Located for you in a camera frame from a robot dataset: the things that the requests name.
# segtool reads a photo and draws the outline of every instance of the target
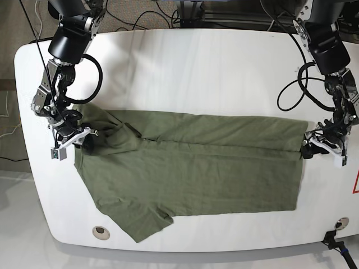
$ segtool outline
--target red warning sign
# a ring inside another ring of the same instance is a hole
[[[353,193],[359,193],[358,179],[359,179],[359,172],[358,172],[358,175],[357,175],[357,180],[355,181],[355,186],[354,186]]]

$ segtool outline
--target olive green shirt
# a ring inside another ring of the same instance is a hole
[[[307,122],[78,107],[99,131],[75,166],[136,242],[174,216],[295,210]]]

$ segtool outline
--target white tabletop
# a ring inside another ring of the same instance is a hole
[[[50,59],[48,45],[40,44],[46,61]],[[349,67],[359,81],[359,45],[346,47],[352,57]],[[277,108],[279,91],[296,79],[303,64],[285,34],[215,29],[129,31],[98,35],[88,53],[104,71],[102,89],[94,100],[103,109],[268,115],[311,122],[332,116],[308,98],[288,113]],[[85,98],[97,83],[96,69],[84,60],[76,72],[68,95]],[[73,148],[68,150],[68,159],[51,160],[53,140],[47,121],[30,110],[43,74],[35,44],[19,49],[15,73],[36,188],[51,233],[60,242],[153,252],[263,249],[321,241],[341,217],[349,217],[350,223],[339,237],[359,234],[359,193],[353,193],[359,164],[359,129],[355,127],[346,167],[335,168],[330,155],[305,161],[295,211],[175,217],[173,225],[136,244],[96,209],[73,166]],[[320,77],[315,68],[310,75]],[[323,103],[333,105],[322,82],[310,82],[309,89]],[[300,95],[297,85],[288,89],[282,106],[293,105]],[[111,237],[106,241],[95,238],[91,233],[95,226],[107,228]]]

